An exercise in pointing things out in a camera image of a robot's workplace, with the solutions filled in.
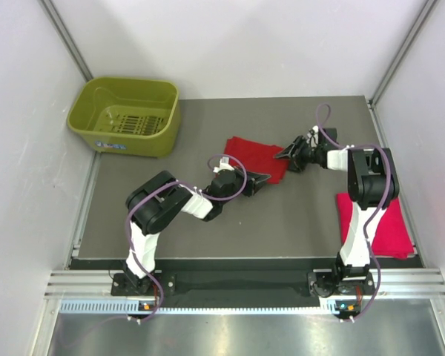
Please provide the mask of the red t shirt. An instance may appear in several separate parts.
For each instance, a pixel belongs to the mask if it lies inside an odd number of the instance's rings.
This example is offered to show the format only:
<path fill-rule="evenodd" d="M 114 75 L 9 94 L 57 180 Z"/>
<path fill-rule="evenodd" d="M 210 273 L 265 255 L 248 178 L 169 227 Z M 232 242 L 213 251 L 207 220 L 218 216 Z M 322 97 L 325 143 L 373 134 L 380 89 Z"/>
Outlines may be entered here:
<path fill-rule="evenodd" d="M 270 174 L 268 184 L 279 184 L 289 166 L 289 161 L 276 159 L 275 155 L 283 150 L 277 145 L 265 145 L 233 136 L 225 145 L 224 154 L 235 157 L 247 171 Z"/>

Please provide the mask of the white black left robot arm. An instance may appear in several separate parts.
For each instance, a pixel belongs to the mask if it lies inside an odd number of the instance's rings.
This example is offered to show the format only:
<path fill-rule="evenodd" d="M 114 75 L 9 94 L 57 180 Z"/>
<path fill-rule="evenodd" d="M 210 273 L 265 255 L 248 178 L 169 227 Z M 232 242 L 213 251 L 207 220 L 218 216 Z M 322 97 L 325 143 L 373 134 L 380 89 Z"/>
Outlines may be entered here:
<path fill-rule="evenodd" d="M 209 222 L 223 212 L 226 203 L 239 195 L 254 196 L 271 179 L 269 174 L 247 170 L 232 156 L 218 157 L 219 162 L 210 167 L 214 178 L 204 189 L 161 171 L 129 195 L 125 201 L 129 253 L 122 272 L 113 276 L 113 296 L 143 296 L 151 289 L 161 290 L 154 276 L 156 247 L 160 234 L 178 214 Z"/>

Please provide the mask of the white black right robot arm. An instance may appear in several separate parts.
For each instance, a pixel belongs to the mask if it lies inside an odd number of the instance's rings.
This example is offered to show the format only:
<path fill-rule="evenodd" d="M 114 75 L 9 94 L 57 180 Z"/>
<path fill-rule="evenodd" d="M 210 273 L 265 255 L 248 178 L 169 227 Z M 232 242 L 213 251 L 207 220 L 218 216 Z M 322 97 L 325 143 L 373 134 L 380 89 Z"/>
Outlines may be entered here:
<path fill-rule="evenodd" d="M 306 136 L 297 136 L 274 158 L 287 160 L 293 172 L 302 172 L 307 165 L 313 164 L 347 173 L 352 215 L 346 239 L 329 272 L 311 273 L 311 292 L 327 298 L 371 288 L 372 243 L 381 218 L 399 194 L 391 151 L 374 145 L 342 146 L 337 141 L 336 128 L 314 126 Z"/>

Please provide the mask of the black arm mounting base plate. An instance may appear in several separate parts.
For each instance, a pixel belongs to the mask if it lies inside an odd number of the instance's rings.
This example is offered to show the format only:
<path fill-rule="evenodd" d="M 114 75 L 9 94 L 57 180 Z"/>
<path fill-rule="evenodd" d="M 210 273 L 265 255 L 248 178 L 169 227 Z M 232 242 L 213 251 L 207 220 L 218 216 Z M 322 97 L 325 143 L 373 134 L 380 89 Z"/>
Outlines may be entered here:
<path fill-rule="evenodd" d="M 72 270 L 122 272 L 124 260 L 75 259 Z M 143 296 L 163 298 L 164 307 L 305 307 L 315 306 L 319 296 L 310 289 L 313 272 L 329 272 L 332 257 L 279 258 L 159 258 L 154 276 L 160 291 Z M 359 297 L 372 287 L 356 292 L 342 290 L 330 297 Z"/>

